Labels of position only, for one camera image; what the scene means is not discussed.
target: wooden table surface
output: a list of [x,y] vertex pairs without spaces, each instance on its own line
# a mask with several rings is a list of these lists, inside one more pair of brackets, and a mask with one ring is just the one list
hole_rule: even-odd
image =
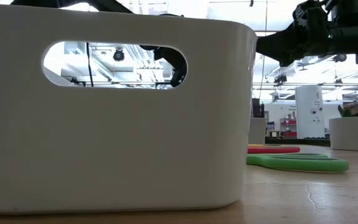
[[1,216],[0,224],[46,223],[337,223],[358,224],[358,152],[302,146],[301,152],[349,160],[344,174],[318,174],[247,166],[242,200],[230,206],[183,212]]

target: shelving unit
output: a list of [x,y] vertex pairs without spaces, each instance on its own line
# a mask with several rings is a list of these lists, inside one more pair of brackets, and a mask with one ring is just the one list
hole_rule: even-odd
[[284,138],[296,138],[296,119],[280,119],[280,131],[283,134]]

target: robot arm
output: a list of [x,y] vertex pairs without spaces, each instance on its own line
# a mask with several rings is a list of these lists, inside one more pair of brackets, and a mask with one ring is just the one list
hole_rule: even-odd
[[[87,2],[99,11],[132,13],[116,0],[14,0],[12,5],[59,8],[81,2]],[[328,21],[328,13],[322,6],[331,12],[332,21]],[[293,19],[285,30],[260,37],[257,52],[279,61],[282,67],[304,56],[335,54],[356,54],[358,63],[358,0],[307,0],[296,7]],[[175,72],[172,86],[184,80],[187,66],[181,53],[167,47],[141,47],[153,50],[154,60],[164,58],[172,65]]]
[[257,52],[278,60],[282,67],[304,56],[335,54],[356,54],[358,64],[358,0],[306,1],[293,18],[285,30],[259,38]]

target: green leaves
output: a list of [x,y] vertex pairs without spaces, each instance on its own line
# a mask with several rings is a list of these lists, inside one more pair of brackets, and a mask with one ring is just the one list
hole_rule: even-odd
[[341,105],[338,105],[338,111],[343,118],[358,116],[358,113],[352,114],[352,111],[350,109],[343,109]]

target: green foam ring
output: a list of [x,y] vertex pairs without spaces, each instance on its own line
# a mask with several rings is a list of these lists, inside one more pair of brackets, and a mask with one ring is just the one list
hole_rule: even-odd
[[322,154],[249,154],[247,164],[308,172],[345,172],[349,169],[347,160]]

